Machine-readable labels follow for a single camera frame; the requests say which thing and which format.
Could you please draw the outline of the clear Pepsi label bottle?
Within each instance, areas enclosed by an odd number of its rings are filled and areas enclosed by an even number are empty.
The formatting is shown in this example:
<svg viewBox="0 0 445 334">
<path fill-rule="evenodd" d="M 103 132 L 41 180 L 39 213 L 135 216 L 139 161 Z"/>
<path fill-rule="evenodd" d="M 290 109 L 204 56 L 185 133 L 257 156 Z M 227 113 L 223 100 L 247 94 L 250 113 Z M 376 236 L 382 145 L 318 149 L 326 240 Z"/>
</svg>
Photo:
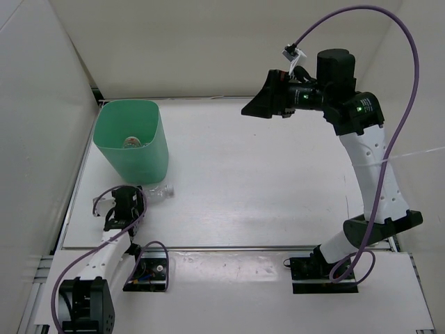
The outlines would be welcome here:
<svg viewBox="0 0 445 334">
<path fill-rule="evenodd" d="M 124 139 L 122 149 L 136 149 L 148 146 L 151 141 L 141 141 L 136 136 L 128 136 Z"/>
</svg>

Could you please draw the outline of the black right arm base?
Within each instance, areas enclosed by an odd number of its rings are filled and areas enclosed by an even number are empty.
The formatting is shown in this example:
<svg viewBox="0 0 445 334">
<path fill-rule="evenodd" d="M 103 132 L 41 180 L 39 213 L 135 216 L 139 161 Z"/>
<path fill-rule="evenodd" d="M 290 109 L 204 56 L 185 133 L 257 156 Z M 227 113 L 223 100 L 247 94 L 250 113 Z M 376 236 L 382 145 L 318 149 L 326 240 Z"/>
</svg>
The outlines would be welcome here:
<svg viewBox="0 0 445 334">
<path fill-rule="evenodd" d="M 291 271 L 293 294 L 356 294 L 355 274 L 340 283 L 332 283 L 329 273 L 332 265 L 319 265 L 311 257 L 289 257 L 283 265 Z"/>
</svg>

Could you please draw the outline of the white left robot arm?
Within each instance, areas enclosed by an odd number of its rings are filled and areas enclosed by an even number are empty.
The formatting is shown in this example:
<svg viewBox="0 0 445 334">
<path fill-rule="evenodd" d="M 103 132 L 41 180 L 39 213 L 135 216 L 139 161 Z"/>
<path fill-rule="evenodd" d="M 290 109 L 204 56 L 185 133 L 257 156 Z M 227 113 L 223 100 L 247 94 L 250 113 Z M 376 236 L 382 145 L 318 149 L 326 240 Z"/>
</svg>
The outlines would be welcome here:
<svg viewBox="0 0 445 334">
<path fill-rule="evenodd" d="M 104 217 L 98 246 L 68 264 L 51 291 L 57 333 L 112 333 L 115 321 L 110 281 L 120 259 L 128 275 L 124 286 L 152 279 L 134 243 L 149 205 L 174 195 L 162 184 L 169 152 L 159 106 L 150 100 L 115 100 L 103 105 L 94 145 L 123 179 L 94 198 L 92 215 Z"/>
</svg>

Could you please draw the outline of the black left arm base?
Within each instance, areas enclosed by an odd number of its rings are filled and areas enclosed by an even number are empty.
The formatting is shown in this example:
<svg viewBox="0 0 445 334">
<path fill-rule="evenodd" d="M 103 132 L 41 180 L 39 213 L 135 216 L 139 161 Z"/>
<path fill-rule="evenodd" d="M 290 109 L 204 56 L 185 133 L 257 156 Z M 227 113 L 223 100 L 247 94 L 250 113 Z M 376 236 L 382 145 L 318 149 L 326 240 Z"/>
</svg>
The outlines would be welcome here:
<svg viewBox="0 0 445 334">
<path fill-rule="evenodd" d="M 145 252 L 135 274 L 124 285 L 124 292 L 166 292 L 169 283 L 169 263 L 162 252 Z"/>
</svg>

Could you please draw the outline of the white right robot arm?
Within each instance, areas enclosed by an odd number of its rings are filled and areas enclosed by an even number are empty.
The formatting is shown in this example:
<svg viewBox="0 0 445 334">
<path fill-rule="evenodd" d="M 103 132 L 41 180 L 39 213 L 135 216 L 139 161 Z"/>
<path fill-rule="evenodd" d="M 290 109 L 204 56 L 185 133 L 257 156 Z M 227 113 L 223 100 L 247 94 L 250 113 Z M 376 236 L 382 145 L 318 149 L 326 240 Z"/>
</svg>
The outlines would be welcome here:
<svg viewBox="0 0 445 334">
<path fill-rule="evenodd" d="M 296 109 L 320 111 L 333 126 L 350 158 L 364 211 L 343 223 L 341 232 L 315 247 L 298 263 L 304 279 L 331 278 L 343 258 L 423 223 L 409 208 L 386 153 L 384 116 L 377 97 L 356 89 L 355 57 L 346 49 L 317 55 L 316 76 L 301 65 L 305 54 L 289 46 L 283 51 L 289 71 L 270 70 L 263 87 L 265 116 L 290 117 Z"/>
</svg>

